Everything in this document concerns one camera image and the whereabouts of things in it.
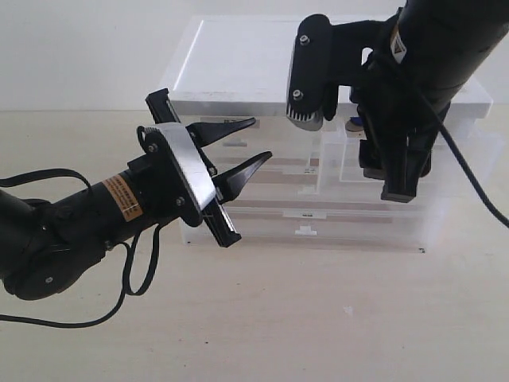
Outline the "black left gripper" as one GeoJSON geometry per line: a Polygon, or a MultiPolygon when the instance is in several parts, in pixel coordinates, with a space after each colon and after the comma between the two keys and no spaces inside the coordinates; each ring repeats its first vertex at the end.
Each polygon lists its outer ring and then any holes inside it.
{"type": "Polygon", "coordinates": [[[162,88],[150,93],[146,97],[146,105],[155,125],[140,128],[138,136],[143,139],[143,149],[150,159],[155,161],[157,178],[163,181],[166,188],[163,192],[165,204],[177,214],[178,218],[192,228],[205,223],[217,244],[223,248],[228,248],[240,241],[241,235],[236,231],[229,215],[223,208],[223,204],[235,200],[255,172],[272,158],[273,154],[271,151],[262,152],[240,165],[218,174],[217,168],[208,159],[203,148],[230,134],[254,126],[256,119],[197,122],[186,127],[216,187],[215,198],[203,211],[200,211],[191,196],[190,189],[185,184],[183,173],[177,168],[177,161],[169,148],[169,144],[157,128],[157,125],[161,123],[182,124],[169,99],[169,90],[162,88]]]}

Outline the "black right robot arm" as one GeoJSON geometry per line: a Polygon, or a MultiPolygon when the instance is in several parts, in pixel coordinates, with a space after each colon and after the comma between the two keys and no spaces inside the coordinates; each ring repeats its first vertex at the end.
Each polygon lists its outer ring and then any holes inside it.
{"type": "Polygon", "coordinates": [[[453,97],[507,33],[505,1],[408,1],[385,21],[338,25],[310,15],[294,40],[287,118],[317,131],[349,88],[365,176],[383,181],[385,201],[407,203],[430,172],[453,97]]]}

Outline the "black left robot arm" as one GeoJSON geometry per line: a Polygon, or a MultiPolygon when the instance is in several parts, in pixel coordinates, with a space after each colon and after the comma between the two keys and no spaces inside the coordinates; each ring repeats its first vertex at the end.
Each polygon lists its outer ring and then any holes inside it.
{"type": "Polygon", "coordinates": [[[255,123],[181,124],[167,89],[146,97],[150,127],[137,129],[142,155],[127,168],[56,202],[20,199],[8,188],[58,177],[68,169],[36,170],[1,181],[1,278],[22,300],[69,288],[114,246],[153,226],[183,220],[206,224],[221,247],[240,239],[224,205],[239,196],[271,157],[263,152],[219,173],[204,148],[255,123]]]}

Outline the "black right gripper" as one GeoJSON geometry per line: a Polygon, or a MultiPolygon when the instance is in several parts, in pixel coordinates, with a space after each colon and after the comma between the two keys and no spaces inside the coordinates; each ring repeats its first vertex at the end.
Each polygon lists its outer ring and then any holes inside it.
{"type": "MultiPolygon", "coordinates": [[[[332,120],[336,114],[341,86],[358,89],[374,79],[368,71],[369,63],[361,61],[362,51],[367,48],[379,50],[399,64],[412,81],[422,86],[433,109],[439,115],[446,113],[449,90],[441,79],[445,57],[431,40],[449,31],[440,14],[395,14],[386,21],[331,26],[324,120],[332,120]]],[[[383,181],[383,201],[412,201],[419,179],[430,169],[431,130],[407,130],[406,123],[384,126],[369,116],[361,121],[365,138],[359,141],[359,165],[364,177],[383,181]]]]}

